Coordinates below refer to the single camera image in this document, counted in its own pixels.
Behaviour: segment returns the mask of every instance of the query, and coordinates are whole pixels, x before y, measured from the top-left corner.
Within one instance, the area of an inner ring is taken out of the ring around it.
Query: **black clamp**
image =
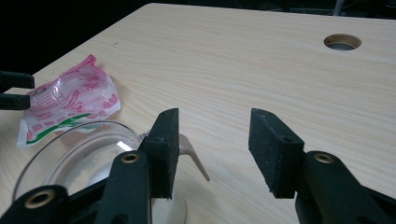
[[[276,115],[251,110],[249,150],[278,199],[297,197],[300,223],[396,223],[396,200],[362,186],[340,159],[304,152],[304,141]]]
[[[12,87],[34,89],[35,79],[25,73],[0,71],[0,110],[24,110],[30,107],[30,96],[7,94]]]

